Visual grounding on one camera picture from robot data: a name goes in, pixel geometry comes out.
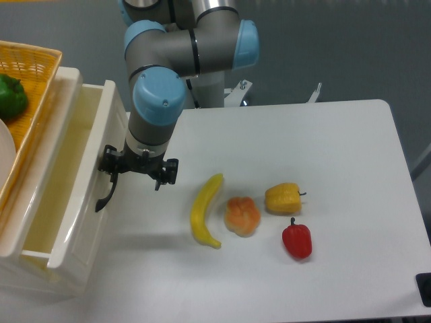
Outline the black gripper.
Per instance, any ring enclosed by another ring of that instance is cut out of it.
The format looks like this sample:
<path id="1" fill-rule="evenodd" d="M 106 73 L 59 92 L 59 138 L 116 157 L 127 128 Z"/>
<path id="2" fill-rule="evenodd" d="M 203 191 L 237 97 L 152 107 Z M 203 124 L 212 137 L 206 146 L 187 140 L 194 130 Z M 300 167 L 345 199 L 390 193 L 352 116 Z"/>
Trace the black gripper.
<path id="1" fill-rule="evenodd" d="M 112 145 L 105 145 L 98 171 L 108 174 L 113 184 L 117 182 L 119 174 L 125 172 L 147 174 L 156 181 L 155 191 L 159 191 L 163 185 L 176 184 L 178 173 L 178 159 L 164 161 L 163 158 L 164 153 L 150 157 L 147 152 L 138 155 L 128 147 L 118 151 Z"/>

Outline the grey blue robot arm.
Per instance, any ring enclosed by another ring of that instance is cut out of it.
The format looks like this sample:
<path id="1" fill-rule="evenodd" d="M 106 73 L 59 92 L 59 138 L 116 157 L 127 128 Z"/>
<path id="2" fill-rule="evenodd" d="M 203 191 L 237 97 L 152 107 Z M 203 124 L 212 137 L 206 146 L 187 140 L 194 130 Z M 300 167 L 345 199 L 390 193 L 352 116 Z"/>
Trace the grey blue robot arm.
<path id="1" fill-rule="evenodd" d="M 112 184 L 125 172 L 174 184 L 178 161 L 164 154 L 186 105 L 185 79 L 255 65 L 257 27 L 233 1 L 120 1 L 119 8 L 128 25 L 131 114 L 123 148 L 107 145 L 98 169 Z"/>

